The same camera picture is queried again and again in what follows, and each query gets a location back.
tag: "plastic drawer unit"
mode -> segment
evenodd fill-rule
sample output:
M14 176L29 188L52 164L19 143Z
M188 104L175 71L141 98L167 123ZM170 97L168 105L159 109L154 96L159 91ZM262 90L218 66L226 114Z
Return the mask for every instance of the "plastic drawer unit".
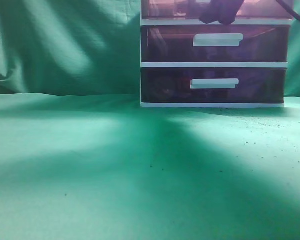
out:
M142 0L141 106L283 107L292 17L276 0L245 0L232 25L204 24L209 2Z

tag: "white drawer handle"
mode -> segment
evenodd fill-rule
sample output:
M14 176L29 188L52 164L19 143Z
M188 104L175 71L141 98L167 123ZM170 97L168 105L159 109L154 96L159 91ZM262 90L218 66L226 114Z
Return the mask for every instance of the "white drawer handle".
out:
M197 34L193 38L194 47L238 47L244 39L241 33Z
M238 84L238 78L193 79L191 89L235 89Z
M197 4L209 4L211 3L211 0L195 0Z

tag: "drawer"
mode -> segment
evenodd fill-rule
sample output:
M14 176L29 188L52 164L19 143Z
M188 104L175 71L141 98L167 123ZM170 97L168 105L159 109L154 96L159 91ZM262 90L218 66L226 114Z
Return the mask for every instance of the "drawer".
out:
M284 68L142 68L142 103L284 103Z
M142 62L283 63L289 31L289 25L143 27Z
M293 8L294 1L286 0ZM198 19L210 0L142 0L143 19ZM237 17L291 19L276 0L245 0Z

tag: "green fabric surface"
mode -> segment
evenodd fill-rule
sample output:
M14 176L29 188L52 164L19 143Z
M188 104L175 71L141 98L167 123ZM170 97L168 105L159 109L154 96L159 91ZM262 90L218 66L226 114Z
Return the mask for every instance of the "green fabric surface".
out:
M0 240L300 240L300 98L286 102L0 95Z
M140 0L0 0L0 94L139 94L139 41ZM286 95L300 97L298 22Z

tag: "dark cable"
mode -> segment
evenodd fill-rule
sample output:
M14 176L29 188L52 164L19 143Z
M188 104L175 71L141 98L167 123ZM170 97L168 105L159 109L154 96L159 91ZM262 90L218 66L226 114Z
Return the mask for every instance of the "dark cable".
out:
M300 15L296 13L288 4L286 4L283 0L276 0L278 4L281 5L281 7L284 8L290 15L292 15L295 19L297 19L300 22Z

